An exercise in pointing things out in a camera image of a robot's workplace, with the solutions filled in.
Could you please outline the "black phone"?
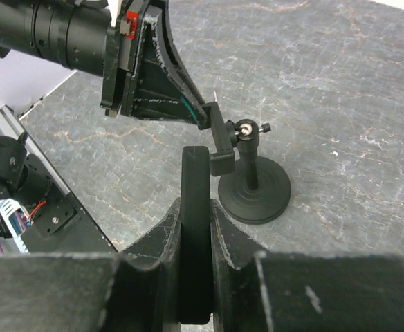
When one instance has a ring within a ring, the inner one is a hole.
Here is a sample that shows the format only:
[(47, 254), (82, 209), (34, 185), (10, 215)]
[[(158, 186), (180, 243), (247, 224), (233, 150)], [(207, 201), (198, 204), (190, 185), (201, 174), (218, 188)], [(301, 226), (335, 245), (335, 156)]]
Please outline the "black phone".
[(183, 149), (181, 174), (181, 255), (179, 320), (207, 324), (213, 304), (210, 235), (210, 157), (208, 148)]

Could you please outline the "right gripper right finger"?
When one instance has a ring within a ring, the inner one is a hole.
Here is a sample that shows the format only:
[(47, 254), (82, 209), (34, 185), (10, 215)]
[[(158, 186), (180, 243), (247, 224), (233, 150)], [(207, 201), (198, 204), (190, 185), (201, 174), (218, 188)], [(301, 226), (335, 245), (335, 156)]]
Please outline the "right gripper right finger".
[(271, 252), (211, 208), (215, 331), (404, 331), (404, 258)]

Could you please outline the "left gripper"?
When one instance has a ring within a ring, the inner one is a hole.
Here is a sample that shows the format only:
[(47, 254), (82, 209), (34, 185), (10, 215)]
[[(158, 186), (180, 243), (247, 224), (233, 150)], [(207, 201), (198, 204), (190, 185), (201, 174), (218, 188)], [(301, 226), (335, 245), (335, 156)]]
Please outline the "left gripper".
[(209, 127), (210, 112), (173, 42), (168, 2), (109, 1), (108, 9), (100, 102), (105, 115), (114, 118), (120, 111), (136, 40), (129, 115)]

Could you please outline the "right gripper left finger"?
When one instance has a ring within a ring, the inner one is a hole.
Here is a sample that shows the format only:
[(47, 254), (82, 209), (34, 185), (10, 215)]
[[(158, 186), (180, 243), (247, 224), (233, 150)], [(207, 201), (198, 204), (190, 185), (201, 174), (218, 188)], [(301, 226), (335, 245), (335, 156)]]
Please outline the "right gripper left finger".
[(0, 331), (179, 331), (178, 205), (122, 252), (84, 210), (42, 212), (24, 255), (0, 254)]

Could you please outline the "round base phone stand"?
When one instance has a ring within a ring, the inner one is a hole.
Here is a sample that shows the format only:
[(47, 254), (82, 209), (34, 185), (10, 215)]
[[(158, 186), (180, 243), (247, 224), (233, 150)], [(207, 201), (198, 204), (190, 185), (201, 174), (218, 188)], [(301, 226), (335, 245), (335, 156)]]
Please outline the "round base phone stand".
[(260, 136), (271, 130), (254, 120), (224, 121), (219, 105), (203, 105), (216, 151), (210, 154), (210, 173), (219, 177), (218, 195), (235, 220), (261, 225), (278, 218), (291, 199), (291, 182), (284, 168), (258, 155)]

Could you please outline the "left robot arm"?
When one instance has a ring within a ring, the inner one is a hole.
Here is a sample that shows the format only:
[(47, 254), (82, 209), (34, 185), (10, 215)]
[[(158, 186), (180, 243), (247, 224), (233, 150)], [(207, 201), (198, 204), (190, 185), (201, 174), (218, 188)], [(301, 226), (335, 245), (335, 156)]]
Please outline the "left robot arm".
[(174, 45), (167, 1), (0, 1), (0, 57), (16, 50), (102, 78), (107, 116), (210, 126)]

